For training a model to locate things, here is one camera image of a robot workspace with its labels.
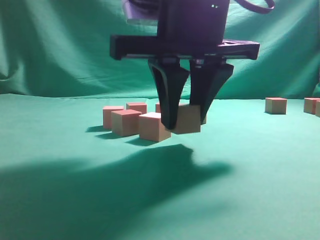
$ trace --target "green backdrop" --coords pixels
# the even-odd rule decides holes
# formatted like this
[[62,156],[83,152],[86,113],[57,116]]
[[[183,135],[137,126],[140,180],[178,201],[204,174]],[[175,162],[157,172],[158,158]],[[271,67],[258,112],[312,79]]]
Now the green backdrop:
[[[319,0],[277,0],[268,15],[231,4],[225,38],[257,41],[261,48],[256,61],[230,61],[234,75],[217,97],[320,95],[319,19]],[[154,27],[127,25],[120,0],[0,0],[0,92],[156,98],[145,60],[109,57],[111,34],[155,32]],[[188,81],[182,97],[189,94]]]

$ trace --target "green cloth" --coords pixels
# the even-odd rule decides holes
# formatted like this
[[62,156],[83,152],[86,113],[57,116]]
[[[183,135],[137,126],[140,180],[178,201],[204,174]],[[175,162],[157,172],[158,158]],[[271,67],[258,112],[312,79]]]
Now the green cloth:
[[157,99],[0,95],[1,240],[318,240],[320,118],[289,99],[215,100],[200,133],[104,131]]
[[[0,93],[157,98],[145,60],[109,57],[110,35],[156,32],[155,27],[127,25],[121,5],[121,0],[0,0]],[[267,15],[231,4],[225,38],[256,41],[261,48],[256,61],[229,61],[234,74],[218,98],[320,94],[315,89],[319,0],[276,0],[276,9]],[[188,80],[182,98],[189,95]]]

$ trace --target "green tabletop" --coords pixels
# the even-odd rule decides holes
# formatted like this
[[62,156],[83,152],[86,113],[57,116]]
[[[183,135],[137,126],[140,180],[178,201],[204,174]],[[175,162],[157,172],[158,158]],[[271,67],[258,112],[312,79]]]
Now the green tabletop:
[[320,239],[320,118],[303,100],[286,115],[214,100],[200,133],[159,143],[102,128],[126,102],[158,100],[0,95],[1,240]]

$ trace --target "wooden block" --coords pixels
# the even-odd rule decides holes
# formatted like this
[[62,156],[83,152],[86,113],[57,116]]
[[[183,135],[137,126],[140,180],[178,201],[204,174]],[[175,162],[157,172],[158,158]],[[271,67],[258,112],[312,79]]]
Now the wooden block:
[[111,129],[112,128],[112,119],[111,119],[111,112],[112,111],[120,111],[124,110],[123,106],[105,106],[102,109],[103,112],[103,128],[104,129]]
[[[182,106],[182,105],[188,105],[188,104],[187,103],[179,103],[179,106]],[[161,113],[160,103],[159,102],[157,102],[155,104],[155,112],[156,113]],[[206,124],[206,123],[207,123],[207,116],[205,116],[205,118],[204,118],[204,120],[203,120],[203,122],[201,124],[203,125],[203,124]]]
[[136,110],[142,114],[147,113],[147,104],[145,102],[128,102],[126,104],[126,109]]
[[175,134],[199,133],[201,131],[200,106],[182,104],[179,106]]
[[316,101],[316,104],[315,104],[315,115],[317,117],[320,117],[320,100]]
[[265,112],[268,114],[286,114],[287,99],[282,97],[266,97]]
[[144,140],[161,142],[170,138],[171,132],[161,123],[161,113],[149,112],[139,116],[139,135]]
[[140,115],[140,111],[132,109],[112,111],[112,132],[121,137],[139,134]]
[[316,114],[317,101],[320,101],[320,98],[316,98],[316,97],[304,98],[303,111],[308,114]]

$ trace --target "black cable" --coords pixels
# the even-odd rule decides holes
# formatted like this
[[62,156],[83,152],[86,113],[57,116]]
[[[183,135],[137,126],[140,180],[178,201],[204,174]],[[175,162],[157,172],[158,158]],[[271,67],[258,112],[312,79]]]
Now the black cable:
[[268,7],[257,6],[246,0],[235,0],[235,1],[245,9],[258,14],[268,14],[275,8],[275,5],[276,5],[273,0],[265,0]]

